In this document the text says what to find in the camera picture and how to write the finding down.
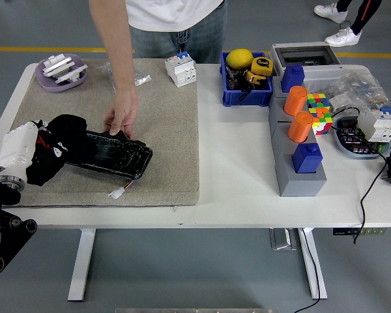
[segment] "gray floor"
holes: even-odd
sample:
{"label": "gray floor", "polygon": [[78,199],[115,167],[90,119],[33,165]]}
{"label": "gray floor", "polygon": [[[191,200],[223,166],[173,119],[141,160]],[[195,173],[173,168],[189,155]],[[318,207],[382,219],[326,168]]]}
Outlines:
{"label": "gray floor", "polygon": [[[321,41],[338,26],[314,15],[317,4],[229,0],[224,48],[269,50],[273,43]],[[350,6],[350,20],[359,4]],[[0,1],[0,46],[102,45],[86,1],[7,0]],[[391,53],[391,2],[382,3],[357,46],[334,51]],[[51,54],[0,52],[0,115],[24,68]],[[391,103],[391,58],[340,61],[368,67]],[[391,312],[391,228],[362,236],[357,245],[351,237],[332,236],[331,229],[315,230],[314,237],[329,299],[307,312]],[[259,307],[285,313],[313,303],[301,251],[274,252],[268,230],[99,230],[85,301],[68,303],[79,239],[79,230],[38,230],[0,274],[0,312]]]}

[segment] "purple dish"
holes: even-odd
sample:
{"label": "purple dish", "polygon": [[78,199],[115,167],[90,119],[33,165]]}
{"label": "purple dish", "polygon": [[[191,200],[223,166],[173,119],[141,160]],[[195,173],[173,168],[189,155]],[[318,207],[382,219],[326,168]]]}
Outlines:
{"label": "purple dish", "polygon": [[[71,57],[75,65],[70,67],[71,70],[75,70],[76,68],[82,67],[84,65],[84,62],[80,59],[78,55],[75,54],[69,54],[64,53],[66,57]],[[53,93],[64,91],[70,88],[73,88],[75,86],[78,86],[79,84],[83,83],[84,80],[87,77],[87,69],[84,69],[80,72],[80,78],[76,82],[61,82],[56,83],[56,79],[53,77],[46,77],[43,75],[43,69],[45,68],[44,61],[38,64],[38,66],[35,68],[35,76],[41,86],[45,88],[48,91],[51,91]]]}

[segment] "black battery pack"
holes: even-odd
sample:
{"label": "black battery pack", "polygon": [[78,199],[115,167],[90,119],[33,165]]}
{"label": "black battery pack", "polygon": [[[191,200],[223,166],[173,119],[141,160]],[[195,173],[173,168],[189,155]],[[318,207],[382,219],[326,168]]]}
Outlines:
{"label": "black battery pack", "polygon": [[85,162],[68,162],[88,170],[139,179],[151,161],[153,151],[141,141],[130,140],[124,132],[110,136],[109,132],[87,130],[87,137],[94,141],[97,153]]}

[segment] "white table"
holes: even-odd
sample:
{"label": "white table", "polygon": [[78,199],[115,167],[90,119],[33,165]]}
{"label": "white table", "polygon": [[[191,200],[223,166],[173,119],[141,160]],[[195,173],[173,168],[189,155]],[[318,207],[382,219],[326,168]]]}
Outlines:
{"label": "white table", "polygon": [[[0,119],[0,147],[10,130],[36,64],[22,74]],[[68,300],[83,299],[89,258],[97,228],[304,228],[318,267],[321,298],[326,297],[312,228],[359,227],[360,199],[383,166],[381,158],[352,159],[333,134],[317,137],[327,182],[316,197],[279,195],[270,144],[268,108],[222,106],[218,65],[197,65],[200,197],[190,207],[11,208],[41,228],[83,230]],[[367,196],[366,227],[391,227],[391,184],[378,179]],[[313,298],[316,277],[303,248]]]}

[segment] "white t-shirt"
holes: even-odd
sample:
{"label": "white t-shirt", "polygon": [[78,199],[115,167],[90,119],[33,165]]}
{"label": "white t-shirt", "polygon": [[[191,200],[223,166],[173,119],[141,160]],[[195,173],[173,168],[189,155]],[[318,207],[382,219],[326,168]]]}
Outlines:
{"label": "white t-shirt", "polygon": [[223,0],[126,0],[129,24],[143,31],[184,31]]}

